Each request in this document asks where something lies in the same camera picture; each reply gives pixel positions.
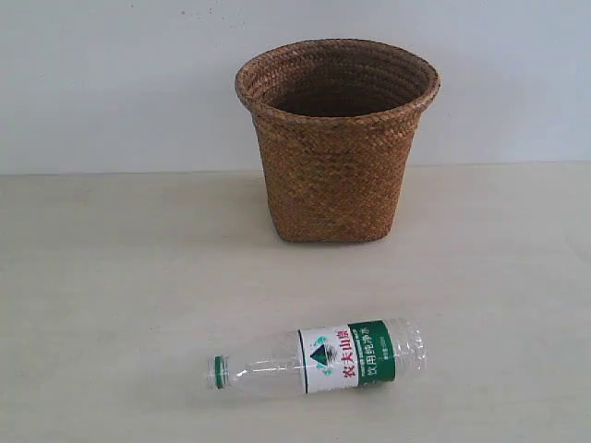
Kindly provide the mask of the clear plastic bottle green label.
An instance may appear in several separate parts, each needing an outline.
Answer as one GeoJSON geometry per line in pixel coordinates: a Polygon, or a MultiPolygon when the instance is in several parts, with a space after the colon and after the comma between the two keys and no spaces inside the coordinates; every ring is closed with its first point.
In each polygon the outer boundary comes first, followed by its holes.
{"type": "Polygon", "coordinates": [[[391,383],[423,370],[420,328],[403,318],[297,329],[217,354],[204,381],[215,390],[295,397],[391,383]]]}

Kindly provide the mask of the brown woven straw basket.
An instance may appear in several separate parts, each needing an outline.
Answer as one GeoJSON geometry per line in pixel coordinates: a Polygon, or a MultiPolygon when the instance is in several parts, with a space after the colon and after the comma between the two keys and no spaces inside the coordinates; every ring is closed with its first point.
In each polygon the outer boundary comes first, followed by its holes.
{"type": "Polygon", "coordinates": [[[256,132],[268,207],[287,242],[387,236],[436,68],[403,48],[359,39],[294,42],[235,77],[256,132]]]}

